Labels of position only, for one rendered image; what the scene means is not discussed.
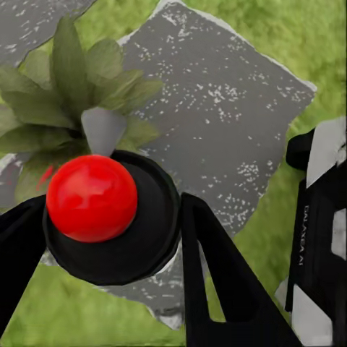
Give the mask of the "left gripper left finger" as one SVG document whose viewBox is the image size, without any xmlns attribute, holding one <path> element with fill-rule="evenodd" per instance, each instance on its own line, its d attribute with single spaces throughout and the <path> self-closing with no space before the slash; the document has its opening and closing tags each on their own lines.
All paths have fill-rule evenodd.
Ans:
<svg viewBox="0 0 347 347">
<path fill-rule="evenodd" d="M 45 202 L 35 197 L 0 215 L 0 337 L 46 251 Z"/>
</svg>

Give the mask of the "insectifuge atomizer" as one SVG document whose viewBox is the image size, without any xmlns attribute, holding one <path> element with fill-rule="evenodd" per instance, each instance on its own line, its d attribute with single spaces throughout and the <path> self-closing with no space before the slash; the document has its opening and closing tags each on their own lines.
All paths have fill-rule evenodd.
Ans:
<svg viewBox="0 0 347 347">
<path fill-rule="evenodd" d="M 61 166 L 48 185 L 42 226 L 54 259 L 97 286 L 125 286 L 174 262 L 181 196 L 154 160 L 115 150 L 127 128 L 118 111 L 81 115 L 92 155 Z"/>
</svg>

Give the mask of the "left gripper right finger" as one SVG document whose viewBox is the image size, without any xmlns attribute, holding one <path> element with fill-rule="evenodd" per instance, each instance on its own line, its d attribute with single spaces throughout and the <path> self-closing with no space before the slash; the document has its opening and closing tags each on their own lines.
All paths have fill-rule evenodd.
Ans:
<svg viewBox="0 0 347 347">
<path fill-rule="evenodd" d="M 303 347 L 208 204 L 181 193 L 187 347 Z M 226 322 L 210 319 L 200 251 Z"/>
</svg>

